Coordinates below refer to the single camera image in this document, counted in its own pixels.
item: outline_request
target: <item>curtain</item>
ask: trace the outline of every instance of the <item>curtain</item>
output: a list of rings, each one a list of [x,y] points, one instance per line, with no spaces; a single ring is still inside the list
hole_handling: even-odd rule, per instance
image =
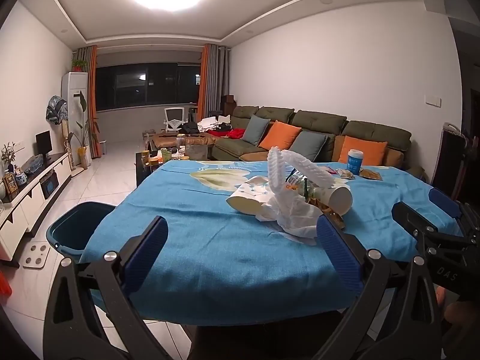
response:
[[[90,140],[90,151],[93,158],[102,156],[102,149],[98,140],[92,137],[96,135],[99,137],[97,129],[97,102],[95,101],[95,76],[97,70],[97,46],[83,47],[78,49],[73,54],[74,59],[81,59],[87,62],[83,68],[83,72],[88,73],[88,93],[87,93],[87,114],[88,114],[88,139]]]
[[[229,94],[229,63],[225,46],[203,47],[197,121],[208,117],[210,111],[220,111],[220,98]]]

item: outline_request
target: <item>sofa headrest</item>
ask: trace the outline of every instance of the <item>sofa headrest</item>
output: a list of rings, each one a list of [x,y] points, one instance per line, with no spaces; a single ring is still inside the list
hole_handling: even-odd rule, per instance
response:
[[[401,152],[406,152],[410,148],[412,136],[410,132],[401,128],[357,120],[348,122],[342,135],[375,142],[388,142],[388,147]]]
[[[255,115],[263,119],[270,119],[272,122],[289,122],[289,117],[293,114],[294,108],[262,107]]]
[[[292,125],[306,130],[340,135],[346,116],[325,114],[324,112],[297,111]]]
[[[258,111],[258,107],[252,107],[251,105],[237,105],[232,112],[232,116],[235,117],[244,117],[250,119],[252,115],[255,115],[255,112]]]

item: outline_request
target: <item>window sill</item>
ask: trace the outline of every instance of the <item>window sill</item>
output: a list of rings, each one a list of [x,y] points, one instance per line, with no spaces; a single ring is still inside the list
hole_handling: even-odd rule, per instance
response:
[[[183,104],[152,104],[152,105],[138,105],[136,107],[123,107],[123,108],[112,108],[104,109],[102,111],[97,111],[97,114],[102,114],[103,112],[112,112],[112,111],[123,111],[126,109],[138,109],[138,108],[152,108],[152,107],[197,107],[197,103],[183,103]]]

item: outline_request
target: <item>ceiling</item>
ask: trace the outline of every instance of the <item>ceiling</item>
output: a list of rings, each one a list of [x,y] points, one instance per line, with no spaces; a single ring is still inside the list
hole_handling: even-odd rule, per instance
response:
[[[330,9],[400,0],[201,0],[167,12],[133,0],[20,0],[72,49],[99,53],[142,49],[198,51],[205,43],[236,44],[279,25]]]

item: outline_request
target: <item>metal screw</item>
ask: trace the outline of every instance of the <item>metal screw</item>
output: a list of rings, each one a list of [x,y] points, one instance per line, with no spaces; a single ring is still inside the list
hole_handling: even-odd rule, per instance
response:
[[[60,261],[61,266],[69,266],[71,264],[71,258],[67,257]]]
[[[417,266],[423,266],[423,264],[425,263],[425,260],[420,256],[415,256],[413,258],[413,262],[416,263]]]
[[[376,249],[372,249],[368,251],[368,257],[370,257],[373,260],[378,260],[381,256],[382,254]]]
[[[105,261],[113,261],[117,258],[117,252],[115,251],[109,251],[103,255],[103,259]]]

